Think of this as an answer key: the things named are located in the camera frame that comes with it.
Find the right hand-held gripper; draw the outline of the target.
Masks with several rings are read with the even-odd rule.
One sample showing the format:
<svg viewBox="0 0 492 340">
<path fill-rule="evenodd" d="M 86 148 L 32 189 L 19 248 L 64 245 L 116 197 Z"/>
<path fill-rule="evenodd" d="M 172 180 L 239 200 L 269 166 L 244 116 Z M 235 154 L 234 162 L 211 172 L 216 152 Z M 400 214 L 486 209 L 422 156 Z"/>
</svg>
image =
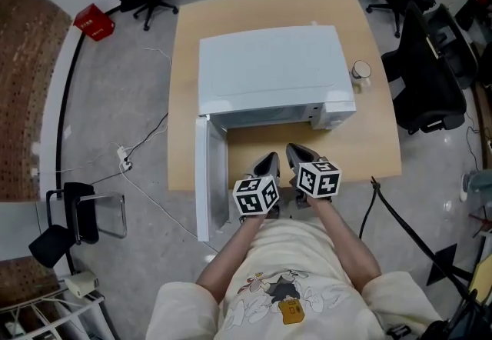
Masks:
<svg viewBox="0 0 492 340">
<path fill-rule="evenodd" d="M 307 208 L 308 197 L 330 201 L 338 194 L 342 171 L 333 162 L 310 148 L 289 143 L 286 146 L 288 164 L 294 173 L 296 205 Z"/>
</svg>

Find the white microwave door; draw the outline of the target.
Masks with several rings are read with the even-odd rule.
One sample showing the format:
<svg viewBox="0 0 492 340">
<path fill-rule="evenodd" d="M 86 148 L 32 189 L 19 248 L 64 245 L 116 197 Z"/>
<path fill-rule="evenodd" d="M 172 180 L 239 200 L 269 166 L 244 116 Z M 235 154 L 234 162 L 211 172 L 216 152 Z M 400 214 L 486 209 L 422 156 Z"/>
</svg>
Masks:
<svg viewBox="0 0 492 340">
<path fill-rule="evenodd" d="M 227 132 L 203 115 L 196 119 L 195 138 L 197 238 L 209 242 L 229 219 Z"/>
</svg>

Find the black pole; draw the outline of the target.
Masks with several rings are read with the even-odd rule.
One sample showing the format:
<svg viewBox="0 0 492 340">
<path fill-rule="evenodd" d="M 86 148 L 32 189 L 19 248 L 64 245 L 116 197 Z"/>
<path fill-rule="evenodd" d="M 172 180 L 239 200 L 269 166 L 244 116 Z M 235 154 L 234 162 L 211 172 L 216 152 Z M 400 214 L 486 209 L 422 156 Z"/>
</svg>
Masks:
<svg viewBox="0 0 492 340">
<path fill-rule="evenodd" d="M 389 202 L 386 200 L 386 198 L 383 196 L 383 194 L 381 192 L 381 184 L 379 182 L 377 182 L 374 177 L 371 177 L 371 185 L 372 185 L 372 188 L 374 190 L 373 196 L 376 196 L 376 195 L 378 196 L 378 198 L 382 201 L 385 208 L 394 217 L 394 219 L 397 221 L 397 223 L 411 237 L 411 239 L 416 243 L 418 248 L 431 260 L 434 257 L 434 253 L 432 252 L 432 250 L 421 239 L 421 237 L 415 232 L 415 230 L 413 230 L 412 227 L 410 227 L 409 224 L 407 224 L 405 222 L 405 220 L 403 220 L 402 217 L 400 217 L 399 214 L 394 210 L 394 208 L 389 204 Z M 476 289 L 473 289 L 472 291 L 467 291 L 464 287 L 464 284 L 460 282 L 459 278 L 454 278 L 452 275 L 450 275 L 449 280 L 453 283 L 453 285 L 457 289 L 458 293 L 460 294 L 460 296 L 464 300 L 477 303 L 477 290 Z"/>
</svg>

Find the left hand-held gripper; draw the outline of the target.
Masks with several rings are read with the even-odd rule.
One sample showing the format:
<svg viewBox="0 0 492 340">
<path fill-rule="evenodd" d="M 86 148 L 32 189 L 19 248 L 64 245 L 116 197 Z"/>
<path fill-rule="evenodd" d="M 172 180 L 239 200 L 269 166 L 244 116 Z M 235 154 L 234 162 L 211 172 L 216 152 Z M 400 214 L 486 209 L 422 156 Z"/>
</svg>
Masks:
<svg viewBox="0 0 492 340">
<path fill-rule="evenodd" d="M 232 196 L 242 224 L 247 218 L 266 215 L 279 219 L 280 194 L 274 177 L 280 175 L 279 157 L 271 152 L 259 158 L 246 172 L 248 178 L 234 184 Z"/>
</svg>

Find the person's cream printed t-shirt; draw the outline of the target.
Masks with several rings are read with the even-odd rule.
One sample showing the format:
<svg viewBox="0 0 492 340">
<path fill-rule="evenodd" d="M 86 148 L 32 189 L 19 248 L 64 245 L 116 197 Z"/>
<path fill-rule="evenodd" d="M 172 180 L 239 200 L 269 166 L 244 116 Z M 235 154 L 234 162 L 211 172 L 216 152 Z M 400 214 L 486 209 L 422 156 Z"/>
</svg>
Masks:
<svg viewBox="0 0 492 340">
<path fill-rule="evenodd" d="M 224 301 L 199 285 L 161 286 L 145 340 L 386 340 L 421 335 L 439 315 L 406 272 L 358 291 L 319 222 L 265 222 Z"/>
</svg>

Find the red box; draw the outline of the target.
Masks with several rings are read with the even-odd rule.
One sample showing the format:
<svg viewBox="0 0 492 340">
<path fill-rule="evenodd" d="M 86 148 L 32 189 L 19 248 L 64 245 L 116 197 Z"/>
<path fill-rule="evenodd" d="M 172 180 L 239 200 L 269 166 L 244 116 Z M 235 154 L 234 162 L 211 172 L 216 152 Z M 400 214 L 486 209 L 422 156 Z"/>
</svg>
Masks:
<svg viewBox="0 0 492 340">
<path fill-rule="evenodd" d="M 95 4 L 80 11 L 75 16 L 73 25 L 95 42 L 108 37 L 115 30 L 115 23 Z"/>
</svg>

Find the black triangular stand base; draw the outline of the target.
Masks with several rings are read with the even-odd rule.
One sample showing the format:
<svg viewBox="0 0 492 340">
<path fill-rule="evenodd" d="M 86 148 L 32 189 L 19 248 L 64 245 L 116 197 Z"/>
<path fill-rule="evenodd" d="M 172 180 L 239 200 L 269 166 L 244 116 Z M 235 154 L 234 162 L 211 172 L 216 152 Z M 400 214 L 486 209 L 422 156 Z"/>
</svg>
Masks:
<svg viewBox="0 0 492 340">
<path fill-rule="evenodd" d="M 426 286 L 435 284 L 445 278 L 450 279 L 450 275 L 454 278 L 462 279 L 466 282 L 470 282 L 473 278 L 473 274 L 454 266 L 454 258 L 457 251 L 457 244 L 450 245 L 434 254 L 431 259 L 433 265 L 431 266 L 430 274 L 427 278 Z"/>
</svg>

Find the white power strip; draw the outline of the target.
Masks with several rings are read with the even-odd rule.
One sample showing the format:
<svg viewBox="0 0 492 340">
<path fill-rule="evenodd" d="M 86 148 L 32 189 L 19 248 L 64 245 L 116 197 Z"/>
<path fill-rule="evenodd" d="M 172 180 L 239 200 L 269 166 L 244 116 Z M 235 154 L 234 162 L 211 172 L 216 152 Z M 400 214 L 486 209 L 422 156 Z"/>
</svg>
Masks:
<svg viewBox="0 0 492 340">
<path fill-rule="evenodd" d="M 127 154 L 127 150 L 123 146 L 119 146 L 117 148 L 116 154 L 117 154 L 118 159 L 119 159 L 120 169 L 123 172 L 127 172 L 127 171 L 131 170 L 132 163 L 129 160 L 129 157 L 128 157 L 128 154 Z"/>
</svg>

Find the person's left forearm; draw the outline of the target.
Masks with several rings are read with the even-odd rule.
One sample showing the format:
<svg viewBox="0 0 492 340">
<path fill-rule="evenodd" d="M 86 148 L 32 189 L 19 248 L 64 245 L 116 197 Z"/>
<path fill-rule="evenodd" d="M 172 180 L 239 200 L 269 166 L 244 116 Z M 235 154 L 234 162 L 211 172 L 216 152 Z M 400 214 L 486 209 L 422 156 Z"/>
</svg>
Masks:
<svg viewBox="0 0 492 340">
<path fill-rule="evenodd" d="M 248 216 L 199 275 L 196 284 L 208 291 L 218 305 L 223 301 L 235 272 L 244 261 L 266 217 Z"/>
</svg>

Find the white microwave oven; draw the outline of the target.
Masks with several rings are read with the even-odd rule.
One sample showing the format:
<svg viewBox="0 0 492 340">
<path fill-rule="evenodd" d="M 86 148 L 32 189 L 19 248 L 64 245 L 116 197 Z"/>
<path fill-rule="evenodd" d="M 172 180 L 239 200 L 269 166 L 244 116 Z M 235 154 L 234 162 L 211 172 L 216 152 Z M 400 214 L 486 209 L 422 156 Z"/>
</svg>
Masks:
<svg viewBox="0 0 492 340">
<path fill-rule="evenodd" d="M 198 114 L 223 129 L 223 116 L 305 106 L 313 129 L 333 129 L 356 111 L 354 90 L 333 25 L 266 28 L 203 38 L 199 44 Z"/>
</svg>

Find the black backpack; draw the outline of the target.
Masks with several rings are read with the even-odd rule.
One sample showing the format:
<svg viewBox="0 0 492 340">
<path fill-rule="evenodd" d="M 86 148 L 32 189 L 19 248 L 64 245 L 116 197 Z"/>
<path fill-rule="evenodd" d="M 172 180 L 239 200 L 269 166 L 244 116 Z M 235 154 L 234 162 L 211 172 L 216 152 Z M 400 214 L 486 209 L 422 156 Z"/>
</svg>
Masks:
<svg viewBox="0 0 492 340">
<path fill-rule="evenodd" d="M 479 302 L 474 289 L 434 340 L 492 340 L 492 307 Z"/>
</svg>

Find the beige small device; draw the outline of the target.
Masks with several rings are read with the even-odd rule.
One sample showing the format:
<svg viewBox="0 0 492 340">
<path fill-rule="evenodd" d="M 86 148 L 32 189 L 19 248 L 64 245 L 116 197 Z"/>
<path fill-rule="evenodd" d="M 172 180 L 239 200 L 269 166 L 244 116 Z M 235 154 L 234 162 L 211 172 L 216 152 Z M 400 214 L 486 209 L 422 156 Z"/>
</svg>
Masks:
<svg viewBox="0 0 492 340">
<path fill-rule="evenodd" d="M 83 298 L 97 289 L 98 277 L 91 271 L 79 272 L 65 278 L 65 285 L 76 297 Z"/>
</svg>

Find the white mug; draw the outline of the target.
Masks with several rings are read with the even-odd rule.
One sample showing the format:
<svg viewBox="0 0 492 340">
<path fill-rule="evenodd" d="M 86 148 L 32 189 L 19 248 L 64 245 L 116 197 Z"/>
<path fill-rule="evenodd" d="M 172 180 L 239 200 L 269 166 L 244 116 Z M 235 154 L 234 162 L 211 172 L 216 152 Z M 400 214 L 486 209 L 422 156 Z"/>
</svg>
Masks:
<svg viewBox="0 0 492 340">
<path fill-rule="evenodd" d="M 351 81 L 355 85 L 361 87 L 371 86 L 371 67 L 364 60 L 357 60 L 350 71 Z"/>
</svg>

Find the person's right forearm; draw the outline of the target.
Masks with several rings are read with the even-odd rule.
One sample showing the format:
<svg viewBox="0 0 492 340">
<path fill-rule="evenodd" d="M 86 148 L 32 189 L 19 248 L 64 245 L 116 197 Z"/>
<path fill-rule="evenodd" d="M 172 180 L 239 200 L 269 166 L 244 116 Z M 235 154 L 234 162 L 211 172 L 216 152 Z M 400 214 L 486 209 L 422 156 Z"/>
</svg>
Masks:
<svg viewBox="0 0 492 340">
<path fill-rule="evenodd" d="M 328 200 L 308 196 L 307 202 L 318 215 L 333 242 L 343 270 L 353 286 L 362 293 L 370 281 L 381 276 L 377 260 Z"/>
</svg>

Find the black cantilever chair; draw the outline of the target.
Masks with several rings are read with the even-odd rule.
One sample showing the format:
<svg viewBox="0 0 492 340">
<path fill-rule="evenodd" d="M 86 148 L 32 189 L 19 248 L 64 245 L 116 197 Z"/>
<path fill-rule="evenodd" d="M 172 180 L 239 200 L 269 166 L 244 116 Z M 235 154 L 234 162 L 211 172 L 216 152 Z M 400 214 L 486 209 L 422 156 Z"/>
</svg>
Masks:
<svg viewBox="0 0 492 340">
<path fill-rule="evenodd" d="M 65 226 L 52 221 L 53 195 L 61 197 L 63 202 Z M 99 201 L 115 201 L 119 204 L 122 226 L 120 232 L 113 232 L 98 225 L 96 203 Z M 128 234 L 123 194 L 117 192 L 97 194 L 92 185 L 66 182 L 63 188 L 46 192 L 45 204 L 48 227 L 28 245 L 28 249 L 35 260 L 46 268 L 54 268 L 55 264 L 70 252 L 73 245 L 97 243 L 101 233 L 117 239 L 123 239 Z"/>
</svg>

